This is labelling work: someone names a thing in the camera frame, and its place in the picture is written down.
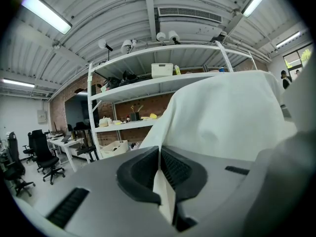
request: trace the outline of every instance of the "electrical panel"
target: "electrical panel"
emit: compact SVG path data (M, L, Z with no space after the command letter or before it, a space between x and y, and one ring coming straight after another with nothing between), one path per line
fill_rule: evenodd
M38 111L38 123L46 123L47 122L47 116L46 111Z

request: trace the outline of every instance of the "desk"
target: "desk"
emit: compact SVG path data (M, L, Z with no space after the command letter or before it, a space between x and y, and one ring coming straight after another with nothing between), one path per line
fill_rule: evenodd
M77 168L76 168L76 166L75 166L74 163L73 163L73 160L72 160L72 159L73 159L73 156L72 156L71 152L69 151L69 147L72 146L72 145L75 145L75 144L77 144L77 143L80 143L81 139L77 139L76 141L75 141L75 140L70 140L70 141L68 141L68 143L66 143L66 144L64 144L64 142L61 141L62 139L63 139L63 137L61 137L61 138L59 138L59 139L57 139L57 140L51 140L51 139L49 139L49 140L47 140L47 142L50 142L50 143L53 144L54 146L64 148L65 153L66 153L66 155L67 155L67 158L68 158L68 160L69 160L69 162L70 162L70 165L71 165L71 167L73 168L74 172L76 172L76 171L77 171Z

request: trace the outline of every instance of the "white cloth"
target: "white cloth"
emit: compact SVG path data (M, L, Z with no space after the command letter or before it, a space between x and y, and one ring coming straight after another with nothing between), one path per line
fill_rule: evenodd
M255 160L288 137L277 79L263 71L227 73L178 90L141 148L158 145Z

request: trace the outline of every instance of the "ceiling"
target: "ceiling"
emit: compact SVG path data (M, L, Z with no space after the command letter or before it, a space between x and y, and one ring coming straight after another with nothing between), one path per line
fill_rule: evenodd
M71 22L72 28L63 35L21 7L0 46L0 78L33 83L36 87L30 91L0 83L0 94L49 99L54 92L87 73L88 63L98 63L107 57L105 49L98 47L100 38L106 38L114 49L110 58L121 55L125 39L155 41L159 6L185 6L216 13L222 16L217 28L264 55L275 51L276 44L283 39L305 30L284 0L263 0L249 18L238 13L249 0L44 1ZM196 21L189 18L177 24L185 26L190 20ZM58 50L52 47L56 40L62 45Z

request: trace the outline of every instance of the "office chair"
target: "office chair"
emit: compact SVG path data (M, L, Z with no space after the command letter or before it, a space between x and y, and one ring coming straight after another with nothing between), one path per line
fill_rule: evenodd
M9 158L9 161L11 162L6 167L8 170L6 170L4 174L4 178L8 181L13 181L15 184L15 191L16 195L18 196L21 192L21 190L25 190L29 197L31 197L31 193L25 189L26 186L33 184L35 186L34 182L25 182L22 179L22 175L25 174L25 167L23 166L22 162L19 159L19 151L18 151L18 142L16 139L16 136L14 132L10 133L8 138L9 147L7 149L7 156Z
M57 168L55 164L59 161L57 156L53 156L48 148L46 135L42 133L41 130L35 130L32 132L33 142L35 154L37 156L37 163L40 167L50 168L50 171L43 177L43 181L45 182L45 178L50 175L50 184L53 185L53 176L54 175L62 175L65 177L64 172L60 173L59 170L65 171L63 168Z
M29 137L29 149L26 148L27 145L24 145L23 147L25 147L25 150L23 150L23 153L25 153L26 155L29 155L29 157L26 160L26 163L28 163L30 160L32 160L33 162L34 160L34 146L33 146L33 138L32 138L32 134L29 132L28 133L28 137Z

